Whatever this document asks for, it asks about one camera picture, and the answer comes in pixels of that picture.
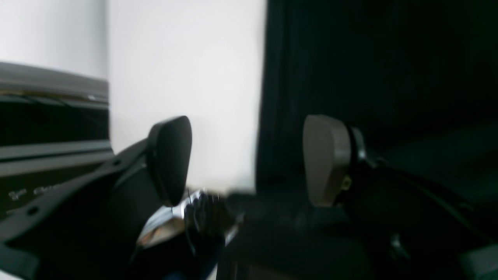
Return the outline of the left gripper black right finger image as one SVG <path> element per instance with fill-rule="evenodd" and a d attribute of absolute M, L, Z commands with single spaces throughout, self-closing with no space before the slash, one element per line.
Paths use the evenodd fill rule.
<path fill-rule="evenodd" d="M 326 115 L 306 117 L 303 159 L 310 202 L 344 209 L 378 279 L 497 279 L 496 206 L 389 164 Z"/>

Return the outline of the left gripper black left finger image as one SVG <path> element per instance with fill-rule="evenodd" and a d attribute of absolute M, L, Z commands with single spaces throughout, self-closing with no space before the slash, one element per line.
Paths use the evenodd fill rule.
<path fill-rule="evenodd" d="M 63 183 L 1 223 L 1 270 L 25 280 L 122 278 L 148 219 L 186 187 L 192 128 L 186 116 L 97 170 Z"/>

